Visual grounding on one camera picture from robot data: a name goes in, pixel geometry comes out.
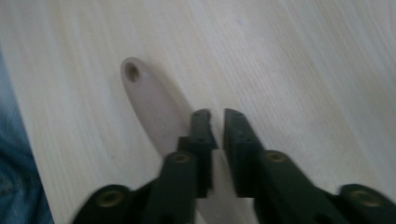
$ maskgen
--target table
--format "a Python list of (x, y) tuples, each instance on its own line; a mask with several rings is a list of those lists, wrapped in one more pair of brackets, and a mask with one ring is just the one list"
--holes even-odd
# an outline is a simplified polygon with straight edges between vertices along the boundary
[[(210, 108), (219, 143), (223, 109), (240, 110), (317, 186), (361, 183), (395, 200), (395, 9), (390, 0), (1, 1), (0, 46), (55, 222), (70, 222), (103, 185), (136, 189), (158, 174), (162, 159), (120, 80), (130, 56), (186, 111)], [(215, 157), (222, 195), (230, 178)], [(222, 200), (235, 223), (256, 222), (249, 200)]]

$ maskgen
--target wooden table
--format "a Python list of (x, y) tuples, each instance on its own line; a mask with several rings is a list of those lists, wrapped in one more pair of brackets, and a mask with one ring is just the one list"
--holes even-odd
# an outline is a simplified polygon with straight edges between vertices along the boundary
[[(395, 9), (392, 0), (1, 1), (1, 49), (56, 223), (103, 185), (136, 189), (158, 173), (120, 80), (130, 56), (186, 111), (210, 108), (218, 142), (223, 108), (237, 109), (319, 187), (362, 183), (395, 200)], [(216, 155), (222, 195), (230, 178)], [(250, 201), (221, 200), (235, 223), (255, 223)]]

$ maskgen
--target wood grain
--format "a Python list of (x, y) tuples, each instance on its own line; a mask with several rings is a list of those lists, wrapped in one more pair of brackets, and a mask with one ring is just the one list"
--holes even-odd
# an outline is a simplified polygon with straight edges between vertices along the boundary
[[(210, 108), (219, 142), (223, 108), (237, 109), (319, 187), (362, 183), (395, 200), (395, 9), (390, 0), (1, 1), (0, 45), (55, 221), (70, 222), (105, 184), (135, 189), (158, 173), (120, 80), (130, 56), (187, 111)], [(255, 223), (216, 158), (213, 197), (233, 223)]]

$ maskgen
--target denim fabric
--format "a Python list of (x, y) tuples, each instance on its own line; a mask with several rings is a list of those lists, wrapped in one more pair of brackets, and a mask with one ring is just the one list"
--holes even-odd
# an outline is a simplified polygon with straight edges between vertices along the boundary
[(53, 223), (1, 51), (0, 223)]

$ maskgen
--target blue jeans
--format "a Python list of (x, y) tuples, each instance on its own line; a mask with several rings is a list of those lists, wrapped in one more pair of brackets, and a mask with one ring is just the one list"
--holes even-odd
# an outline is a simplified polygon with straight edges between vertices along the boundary
[(53, 223), (1, 52), (0, 223)]

